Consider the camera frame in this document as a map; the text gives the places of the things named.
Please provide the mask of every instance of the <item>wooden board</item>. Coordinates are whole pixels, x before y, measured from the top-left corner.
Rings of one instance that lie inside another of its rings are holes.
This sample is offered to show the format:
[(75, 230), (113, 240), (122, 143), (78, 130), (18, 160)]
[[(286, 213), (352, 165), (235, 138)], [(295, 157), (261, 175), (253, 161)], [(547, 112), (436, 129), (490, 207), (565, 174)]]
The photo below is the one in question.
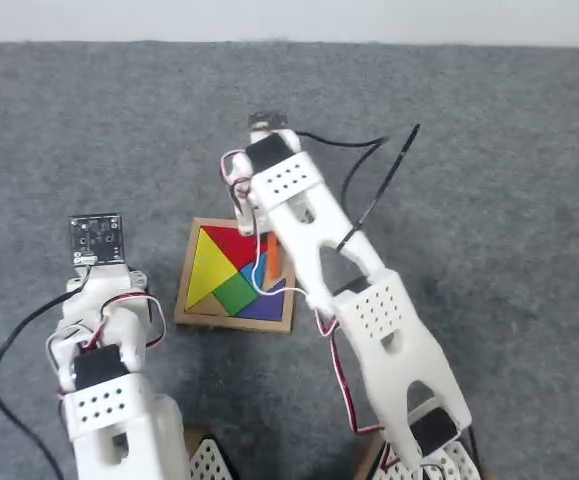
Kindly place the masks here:
[[(185, 310), (187, 291), (189, 290), (189, 282), (191, 279), (194, 258), (196, 255), (196, 247), (200, 235), (200, 229), (203, 226), (237, 228), (237, 222), (235, 220), (194, 218), (191, 225), (191, 231), (189, 233), (189, 241), (187, 242), (187, 250), (185, 253), (182, 275), (180, 276), (180, 288), (178, 290), (178, 299), (176, 302), (174, 321), (177, 324), (185, 325), (203, 325), (208, 327), (235, 328), (275, 333), (291, 332), (294, 303), (293, 290), (284, 292), (281, 320), (259, 320), (254, 318), (239, 318), (224, 315), (206, 315), (194, 312), (194, 310), (197, 310), (197, 308), (194, 309), (193, 306), (189, 308), (189, 310)], [(283, 279), (286, 281), (286, 287), (291, 288), (295, 287), (296, 285), (296, 276), (293, 271), (291, 262), (287, 258), (287, 255), (284, 255), (282, 249), (280, 250), (280, 257), (282, 262), (281, 275), (277, 281), (270, 282), (268, 281), (268, 275), (265, 271), (265, 281), (262, 285), (262, 288), (265, 291), (273, 286), (273, 284), (276, 284), (278, 281), (282, 281)]]
[(203, 425), (185, 425), (183, 436), (189, 458), (193, 457), (193, 454), (196, 453), (202, 439), (209, 435), (211, 435), (209, 427)]

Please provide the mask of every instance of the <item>circuit board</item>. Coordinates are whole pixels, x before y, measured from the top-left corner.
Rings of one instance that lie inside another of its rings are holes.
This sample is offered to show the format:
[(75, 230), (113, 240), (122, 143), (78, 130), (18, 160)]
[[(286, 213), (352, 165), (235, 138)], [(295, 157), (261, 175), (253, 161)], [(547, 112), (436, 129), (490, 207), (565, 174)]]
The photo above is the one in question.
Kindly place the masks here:
[(69, 228), (74, 267), (124, 263), (120, 214), (76, 215)]
[(249, 115), (249, 130), (270, 131), (288, 128), (287, 114), (282, 111), (255, 112)]

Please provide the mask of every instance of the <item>orange piece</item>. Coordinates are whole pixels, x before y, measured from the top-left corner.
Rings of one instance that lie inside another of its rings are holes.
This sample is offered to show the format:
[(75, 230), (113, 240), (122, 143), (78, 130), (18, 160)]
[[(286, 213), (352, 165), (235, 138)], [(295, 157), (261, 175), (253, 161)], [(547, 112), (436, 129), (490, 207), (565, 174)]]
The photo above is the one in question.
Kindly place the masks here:
[(280, 246), (278, 238), (272, 232), (267, 234), (267, 268), (272, 280), (280, 276)]
[(225, 310), (218, 299), (210, 293), (205, 298), (194, 304), (191, 308), (185, 310), (185, 313), (198, 313), (200, 315), (213, 315), (215, 317), (228, 317), (229, 313)]

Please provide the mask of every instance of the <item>perforated plate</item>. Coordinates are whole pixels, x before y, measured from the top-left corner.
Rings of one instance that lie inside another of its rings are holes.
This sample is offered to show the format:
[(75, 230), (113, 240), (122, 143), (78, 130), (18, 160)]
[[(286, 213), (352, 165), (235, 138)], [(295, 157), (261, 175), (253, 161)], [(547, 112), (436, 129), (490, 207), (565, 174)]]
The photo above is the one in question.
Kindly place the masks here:
[(232, 480), (218, 444), (212, 438), (205, 438), (191, 457), (192, 480)]
[[(390, 452), (389, 461), (393, 459), (395, 459), (395, 456), (393, 452)], [(429, 480), (480, 480), (480, 476), (469, 454), (458, 441), (452, 442), (433, 455), (429, 455), (424, 459), (423, 464), (438, 465), (444, 472), (443, 477), (439, 468), (424, 466), (424, 471)], [(372, 477), (373, 480), (421, 480), (422, 478), (422, 469), (412, 472), (405, 468), (401, 462), (396, 463), (386, 472), (378, 466)]]
[(265, 210), (322, 182), (322, 176), (306, 152), (300, 152), (251, 179), (251, 191)]
[(398, 329), (402, 320), (398, 299), (389, 279), (359, 293), (355, 298), (355, 314), (360, 316), (366, 334), (382, 340)]
[(458, 441), (451, 442), (445, 447), (447, 455), (453, 460), (460, 470), (461, 480), (480, 480), (480, 474), (476, 464), (473, 463), (467, 449)]
[(424, 467), (429, 480), (462, 480), (460, 477), (460, 471), (456, 464), (449, 458), (447, 452), (440, 450), (438, 453), (429, 455), (425, 459), (425, 464), (437, 465)]
[(149, 386), (142, 375), (124, 375), (64, 398), (69, 437), (108, 427), (147, 411)]

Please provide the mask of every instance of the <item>black cable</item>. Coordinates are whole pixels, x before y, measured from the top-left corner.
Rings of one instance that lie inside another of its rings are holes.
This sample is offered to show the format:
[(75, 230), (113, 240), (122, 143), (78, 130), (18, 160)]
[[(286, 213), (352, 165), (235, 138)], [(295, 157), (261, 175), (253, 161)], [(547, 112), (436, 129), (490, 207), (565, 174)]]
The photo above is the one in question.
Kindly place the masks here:
[(480, 478), (484, 479), (484, 471), (482, 470), (482, 463), (480, 463), (480, 455), (478, 454), (478, 445), (476, 444), (476, 434), (473, 431), (473, 427), (469, 425), (469, 443), (471, 443), (471, 453), (473, 454), (473, 461), (476, 464), (476, 470)]
[[(0, 364), (2, 363), (2, 359), (5, 356), (5, 353), (7, 353), (7, 350), (9, 350), (9, 347), (11, 347), (11, 345), (16, 340), (18, 335), (20, 335), (20, 332), (22, 332), (22, 330), (27, 325), (29, 325), (33, 320), (38, 318), (40, 315), (42, 315), (46, 311), (50, 310), (51, 308), (55, 307), (56, 305), (60, 305), (61, 303), (65, 302), (66, 300), (69, 300), (74, 295), (80, 293), (82, 291), (82, 289), (84, 288), (85, 284), (87, 283), (87, 280), (89, 280), (89, 273), (90, 272), (91, 272), (91, 266), (88, 266), (87, 272), (85, 273), (85, 276), (84, 276), (84, 278), (83, 278), (83, 280), (78, 288), (76, 288), (75, 290), (72, 290), (71, 292), (63, 293), (59, 297), (54, 298), (49, 303), (46, 303), (45, 305), (40, 307), (38, 310), (33, 312), (31, 315), (29, 315), (27, 318), (25, 318), (22, 322), (20, 322), (18, 324), (18, 326), (13, 330), (13, 332), (11, 332), (11, 335), (9, 335), (7, 340), (5, 340), (5, 342), (0, 347)], [(5, 415), (5, 417), (7, 417), (16, 427), (18, 427), (20, 429), (20, 431), (22, 431), (22, 433), (24, 433), (27, 436), (27, 438), (29, 438), (29, 440), (31, 440), (33, 443), (35, 443), (36, 446), (42, 451), (42, 454), (45, 456), (45, 458), (49, 462), (49, 465), (51, 465), (51, 468), (53, 469), (53, 472), (54, 472), (56, 478), (58, 480), (64, 480), (62, 470), (60, 470), (60, 466), (58, 465), (58, 462), (56, 461), (53, 454), (49, 451), (49, 448), (44, 444), (44, 442), (40, 439), (40, 437), (35, 432), (33, 432), (28, 426), (26, 426), (24, 423), (22, 423), (22, 420), (20, 420), (16, 416), (16, 414), (11, 411), (11, 409), (5, 404), (5, 402), (2, 400), (1, 397), (0, 397), (0, 411), (2, 411), (2, 413)]]
[[(236, 206), (236, 208), (240, 213), (242, 213), (242, 207), (240, 206), (240, 201), (238, 200), (238, 196), (236, 195), (236, 187), (241, 183), (250, 181), (251, 178), (238, 178), (231, 185), (229, 185), (229, 196), (231, 197), (231, 200), (233, 201), (234, 205)], [(247, 195), (249, 194), (249, 188), (247, 188), (246, 194)]]
[[(398, 157), (396, 158), (393, 165), (391, 166), (391, 168), (387, 172), (387, 175), (385, 175), (384, 180), (382, 181), (382, 183), (378, 187), (378, 190), (376, 191), (376, 194), (374, 195), (373, 199), (369, 203), (369, 206), (364, 211), (364, 213), (360, 216), (360, 218), (358, 218), (358, 220), (355, 221), (355, 223), (353, 224), (353, 227), (351, 228), (351, 230), (349, 230), (349, 233), (347, 233), (347, 235), (345, 235), (345, 237), (340, 241), (340, 243), (336, 247), (337, 251), (342, 250), (344, 248), (344, 246), (347, 244), (347, 242), (349, 241), (349, 239), (354, 235), (354, 233), (356, 233), (358, 230), (360, 230), (362, 228), (365, 220), (367, 219), (367, 217), (369, 216), (371, 211), (375, 208), (375, 206), (378, 204), (378, 201), (380, 200), (382, 195), (387, 190), (389, 183), (391, 183), (393, 176), (396, 174), (398, 167), (400, 167), (400, 164), (402, 163), (402, 160), (405, 158), (405, 155), (409, 151), (411, 144), (416, 139), (416, 136), (418, 135), (419, 130), (420, 130), (420, 124), (417, 123), (413, 127), (413, 130), (411, 131), (411, 133), (409, 134), (407, 141), (402, 146), (402, 149), (400, 150)], [(341, 205), (343, 204), (343, 199), (346, 196), (347, 188), (349, 187), (349, 183), (351, 182), (353, 175), (356, 173), (356, 171), (358, 170), (360, 165), (362, 165), (362, 162), (364, 162), (368, 158), (369, 155), (371, 155), (378, 148), (380, 148), (381, 145), (382, 145), (382, 143), (376, 144), (373, 147), (371, 147), (369, 150), (367, 150), (365, 152), (365, 154), (362, 157), (360, 157), (360, 159), (356, 162), (356, 164), (353, 167), (351, 167), (351, 170), (347, 174), (347, 178), (345, 178), (345, 181), (344, 181), (343, 186), (342, 186), (343, 191), (342, 191), (341, 198), (340, 198)]]
[(442, 468), (440, 465), (436, 465), (435, 463), (422, 463), (421, 467), (434, 467), (440, 471), (440, 475), (442, 475), (442, 480), (447, 480), (447, 476), (445, 475), (445, 469)]
[(376, 150), (382, 147), (385, 143), (389, 141), (389, 137), (381, 137), (378, 140), (378, 143), (375, 143), (369, 150), (362, 154), (362, 156), (358, 159), (356, 163), (353, 164), (349, 173), (345, 177), (345, 180), (342, 182), (342, 188), (340, 189), (340, 206), (342, 207), (342, 211), (349, 216), (349, 209), (347, 208), (347, 190), (349, 189), (349, 184), (351, 183), (351, 179), (356, 174), (356, 171), (362, 166), (365, 161), (374, 154)]
[(344, 148), (362, 148), (362, 147), (370, 147), (375, 145), (378, 142), (382, 142), (385, 137), (376, 138), (375, 140), (369, 140), (367, 142), (337, 142), (335, 140), (327, 140), (326, 138), (322, 138), (319, 135), (311, 132), (301, 132), (296, 131), (296, 135), (299, 137), (307, 137), (315, 140), (316, 142), (324, 143), (325, 145), (331, 145), (334, 147), (344, 147)]

